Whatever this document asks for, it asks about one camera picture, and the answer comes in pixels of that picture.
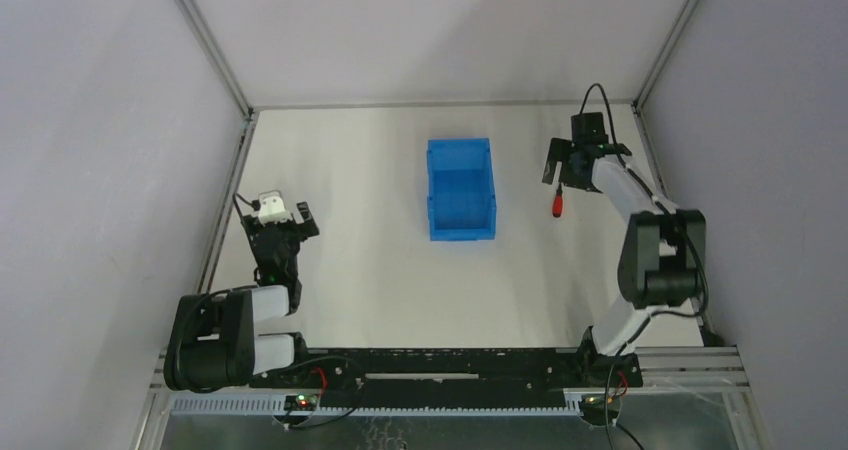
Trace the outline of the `red handled screwdriver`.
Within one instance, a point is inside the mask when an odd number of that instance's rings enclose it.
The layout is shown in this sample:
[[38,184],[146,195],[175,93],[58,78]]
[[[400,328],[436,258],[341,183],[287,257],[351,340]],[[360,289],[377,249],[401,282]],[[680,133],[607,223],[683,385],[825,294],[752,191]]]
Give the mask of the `red handled screwdriver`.
[[552,203],[551,214],[554,218],[560,218],[563,213],[564,207],[564,199],[563,199],[563,187],[562,184],[559,183],[557,185],[554,200]]

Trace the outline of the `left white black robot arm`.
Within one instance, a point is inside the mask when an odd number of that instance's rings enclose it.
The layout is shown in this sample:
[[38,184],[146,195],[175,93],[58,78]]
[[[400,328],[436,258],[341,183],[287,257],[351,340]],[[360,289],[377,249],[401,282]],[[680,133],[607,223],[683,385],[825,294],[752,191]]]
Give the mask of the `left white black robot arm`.
[[171,390],[211,393],[245,386],[257,375],[295,363],[297,334],[261,335],[256,326],[299,309],[298,255],[320,230],[305,202],[296,206],[298,218],[277,196],[255,207],[240,218],[256,263],[254,282],[180,299],[163,365]]

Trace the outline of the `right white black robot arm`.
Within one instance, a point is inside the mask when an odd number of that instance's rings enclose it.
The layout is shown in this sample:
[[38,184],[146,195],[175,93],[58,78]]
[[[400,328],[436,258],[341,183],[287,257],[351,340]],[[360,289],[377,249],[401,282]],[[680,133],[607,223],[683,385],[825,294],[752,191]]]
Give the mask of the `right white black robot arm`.
[[657,317],[700,317],[700,311],[683,307],[707,306],[705,218],[656,193],[625,145],[552,138],[542,181],[606,196],[626,224],[617,264],[619,295],[587,328],[578,349],[588,367],[613,365],[633,353]]

